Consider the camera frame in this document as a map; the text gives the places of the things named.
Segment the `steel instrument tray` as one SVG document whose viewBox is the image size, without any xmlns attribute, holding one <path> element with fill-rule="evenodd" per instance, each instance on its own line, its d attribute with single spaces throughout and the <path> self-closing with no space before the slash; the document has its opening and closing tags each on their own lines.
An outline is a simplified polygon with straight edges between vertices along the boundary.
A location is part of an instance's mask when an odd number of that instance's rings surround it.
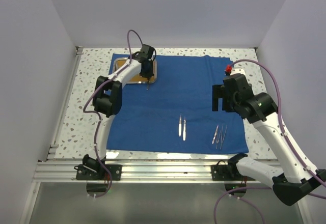
<svg viewBox="0 0 326 224">
<path fill-rule="evenodd" d="M 116 58 L 111 63 L 110 67 L 110 74 L 116 72 L 120 67 L 122 67 L 127 61 L 126 57 L 123 58 Z M 149 79 L 149 84 L 155 83 L 157 80 L 157 60 L 154 60 L 153 62 L 153 75 Z M 146 84 L 147 78 L 141 77 L 139 74 L 135 75 L 133 78 L 131 78 L 127 84 Z"/>
</svg>

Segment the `thin steel tweezers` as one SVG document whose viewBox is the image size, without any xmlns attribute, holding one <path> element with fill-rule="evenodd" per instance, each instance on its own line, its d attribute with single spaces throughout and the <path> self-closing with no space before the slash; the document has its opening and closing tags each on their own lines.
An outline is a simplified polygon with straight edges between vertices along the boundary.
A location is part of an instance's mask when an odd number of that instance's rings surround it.
<svg viewBox="0 0 326 224">
<path fill-rule="evenodd" d="M 225 140 L 225 136 L 226 136 L 226 132 L 227 132 L 227 127 L 228 125 L 222 125 L 222 130 L 221 130 L 221 136 L 220 136 L 220 149 L 223 148 L 223 143 L 224 143 L 224 140 Z"/>
<path fill-rule="evenodd" d="M 216 149 L 218 148 L 218 144 L 220 142 L 221 136 L 222 136 L 222 130 L 219 131 L 218 136 L 216 138 Z"/>
</svg>

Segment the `blue surgical cloth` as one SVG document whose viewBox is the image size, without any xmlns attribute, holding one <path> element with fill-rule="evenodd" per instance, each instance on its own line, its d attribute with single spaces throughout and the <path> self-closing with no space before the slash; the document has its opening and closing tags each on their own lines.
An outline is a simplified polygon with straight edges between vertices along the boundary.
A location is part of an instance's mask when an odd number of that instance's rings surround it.
<svg viewBox="0 0 326 224">
<path fill-rule="evenodd" d="M 127 84 L 107 139 L 110 150 L 195 154 L 248 152 L 242 118 L 212 111 L 212 86 L 223 82 L 229 58 L 158 56 L 157 80 Z M 186 118 L 186 141 L 178 136 L 179 116 Z M 228 125 L 223 148 L 212 145 L 216 126 Z"/>
</svg>

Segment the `long steel scalpel handle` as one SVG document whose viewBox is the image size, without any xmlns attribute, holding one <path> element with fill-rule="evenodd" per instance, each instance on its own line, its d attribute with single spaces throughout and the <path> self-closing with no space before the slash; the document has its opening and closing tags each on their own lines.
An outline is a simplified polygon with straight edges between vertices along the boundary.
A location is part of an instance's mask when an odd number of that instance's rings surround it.
<svg viewBox="0 0 326 224">
<path fill-rule="evenodd" d="M 182 139 L 183 141 L 186 141 L 186 118 L 183 118 Z"/>
</svg>

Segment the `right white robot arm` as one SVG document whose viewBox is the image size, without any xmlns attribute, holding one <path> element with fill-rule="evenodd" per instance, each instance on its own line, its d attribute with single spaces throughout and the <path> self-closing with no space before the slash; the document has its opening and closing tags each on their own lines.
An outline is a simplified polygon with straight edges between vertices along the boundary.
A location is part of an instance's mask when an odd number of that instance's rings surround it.
<svg viewBox="0 0 326 224">
<path fill-rule="evenodd" d="M 295 204 L 325 182 L 325 170 L 318 169 L 285 130 L 272 97 L 265 92 L 255 95 L 244 74 L 229 75 L 223 79 L 223 84 L 213 85 L 213 111 L 218 110 L 219 99 L 224 111 L 239 114 L 258 130 L 280 167 L 258 162 L 246 153 L 238 153 L 226 164 L 211 166 L 213 180 L 232 181 L 243 177 L 257 180 L 270 187 L 287 206 Z"/>
</svg>

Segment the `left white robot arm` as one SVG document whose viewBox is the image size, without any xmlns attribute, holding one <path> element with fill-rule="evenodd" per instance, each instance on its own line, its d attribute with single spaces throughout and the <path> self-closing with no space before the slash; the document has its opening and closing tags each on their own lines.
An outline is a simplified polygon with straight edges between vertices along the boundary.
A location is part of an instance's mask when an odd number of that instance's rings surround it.
<svg viewBox="0 0 326 224">
<path fill-rule="evenodd" d="M 122 107 L 123 88 L 135 76 L 149 82 L 154 76 L 156 50 L 143 44 L 140 51 L 131 54 L 125 63 L 108 76 L 99 76 L 95 91 L 86 102 L 83 112 L 99 117 L 95 129 L 94 150 L 85 155 L 82 164 L 75 167 L 77 180 L 112 180 L 112 170 L 105 164 L 106 145 L 111 125 Z"/>
</svg>

